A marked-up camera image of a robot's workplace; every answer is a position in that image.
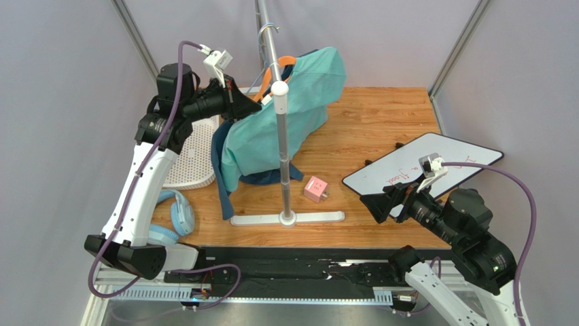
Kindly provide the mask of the orange plastic hanger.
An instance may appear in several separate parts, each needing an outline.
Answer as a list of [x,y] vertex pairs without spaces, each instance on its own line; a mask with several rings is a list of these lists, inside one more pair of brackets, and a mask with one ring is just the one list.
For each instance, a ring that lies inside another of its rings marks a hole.
[[[283,68],[290,66],[293,67],[296,64],[297,58],[294,56],[282,56],[278,58],[279,68],[283,70]],[[254,102],[262,101],[266,95],[271,94],[270,86],[273,84],[273,68],[267,68],[267,70],[263,74],[262,78],[262,85],[256,95],[253,96]]]

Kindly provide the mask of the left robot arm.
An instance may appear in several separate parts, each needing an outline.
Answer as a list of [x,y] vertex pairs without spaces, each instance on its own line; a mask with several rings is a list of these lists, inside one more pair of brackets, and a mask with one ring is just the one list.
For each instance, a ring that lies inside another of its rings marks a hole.
[[221,116],[229,122],[261,111],[233,77],[212,78],[205,88],[189,65],[173,63],[156,77],[158,93],[139,121],[133,162],[118,203],[100,234],[86,237],[84,248],[102,264],[152,280],[161,272],[191,270],[198,249],[150,238],[152,214],[170,169],[193,122]]

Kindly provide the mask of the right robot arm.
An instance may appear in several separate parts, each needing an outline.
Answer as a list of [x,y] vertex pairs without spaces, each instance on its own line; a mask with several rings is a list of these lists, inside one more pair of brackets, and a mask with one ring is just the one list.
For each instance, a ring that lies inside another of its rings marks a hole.
[[489,232],[493,213],[475,189],[456,189],[445,204],[417,182],[397,183],[360,200],[377,223],[402,206],[395,222],[414,219],[451,246],[451,260],[477,294],[485,311],[471,311],[434,274],[413,247],[406,245],[389,257],[391,280],[413,287],[452,325],[528,325],[520,293],[520,277],[536,228],[536,204],[531,194],[531,226],[521,257]]

